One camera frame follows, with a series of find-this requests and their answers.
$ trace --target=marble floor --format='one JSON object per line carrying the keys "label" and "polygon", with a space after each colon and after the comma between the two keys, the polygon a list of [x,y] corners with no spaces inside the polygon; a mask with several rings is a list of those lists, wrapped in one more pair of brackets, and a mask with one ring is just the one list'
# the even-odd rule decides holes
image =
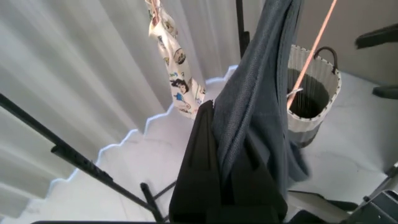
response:
{"label": "marble floor", "polygon": [[[359,203],[386,177],[383,170],[398,161],[398,101],[373,96],[372,83],[342,76],[334,107],[314,142],[303,150],[312,176],[292,188]],[[215,98],[223,85],[220,78],[208,81],[206,97]],[[170,108],[145,134],[134,133],[121,147],[104,151],[99,167],[144,200],[141,182],[156,193],[177,178],[192,125]],[[171,195],[172,190],[157,200],[163,215]],[[57,182],[47,199],[31,201],[20,218],[6,218],[2,224],[38,220],[154,221],[147,210],[80,171],[68,182]]]}

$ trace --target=white curtain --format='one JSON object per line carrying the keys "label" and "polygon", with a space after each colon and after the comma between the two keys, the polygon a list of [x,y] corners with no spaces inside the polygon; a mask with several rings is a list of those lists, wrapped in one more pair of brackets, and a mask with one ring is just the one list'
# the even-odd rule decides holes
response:
{"label": "white curtain", "polygon": [[[235,0],[162,2],[200,84],[239,62]],[[148,27],[144,0],[2,0],[0,92],[95,161],[172,102]],[[73,172],[52,146],[0,108],[0,219]]]}

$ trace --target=black handle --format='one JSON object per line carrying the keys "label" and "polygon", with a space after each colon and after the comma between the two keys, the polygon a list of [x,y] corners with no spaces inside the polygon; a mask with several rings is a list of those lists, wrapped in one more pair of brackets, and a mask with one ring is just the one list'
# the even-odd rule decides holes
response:
{"label": "black handle", "polygon": [[313,58],[316,59],[316,57],[318,56],[319,52],[321,52],[322,50],[329,50],[333,54],[333,64],[334,64],[334,66],[333,66],[333,70],[331,72],[333,72],[335,74],[336,73],[336,69],[338,69],[338,66],[337,66],[337,54],[336,54],[335,50],[333,50],[331,47],[325,46],[325,47],[319,48],[315,52],[315,54],[313,55]]}

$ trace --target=hanging bag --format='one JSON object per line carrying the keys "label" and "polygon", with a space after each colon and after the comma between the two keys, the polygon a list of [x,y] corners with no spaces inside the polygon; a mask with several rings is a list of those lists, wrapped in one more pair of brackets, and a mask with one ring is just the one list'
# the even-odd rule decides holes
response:
{"label": "hanging bag", "polygon": [[174,20],[166,13],[159,0],[152,1],[154,4],[151,0],[146,0],[150,15],[149,37],[157,41],[164,59],[174,107],[184,116],[195,119],[205,98],[205,88],[191,76],[187,56],[177,42],[178,32]]}
{"label": "hanging bag", "polygon": [[[329,50],[334,65],[318,56],[321,50]],[[288,63],[288,90],[290,93],[303,69],[310,51],[292,45]],[[322,121],[330,111],[341,88],[341,75],[337,69],[337,54],[330,47],[319,48],[313,56],[298,91],[287,112],[289,139],[298,147],[308,146],[319,130]]]}

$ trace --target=gray cloth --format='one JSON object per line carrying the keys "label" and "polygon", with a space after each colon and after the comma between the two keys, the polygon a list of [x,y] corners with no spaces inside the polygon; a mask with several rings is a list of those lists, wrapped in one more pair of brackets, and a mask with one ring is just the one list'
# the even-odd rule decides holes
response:
{"label": "gray cloth", "polygon": [[245,138],[255,145],[282,195],[307,168],[287,138],[287,62],[301,0],[266,0],[257,31],[215,100],[213,133],[226,182]]}

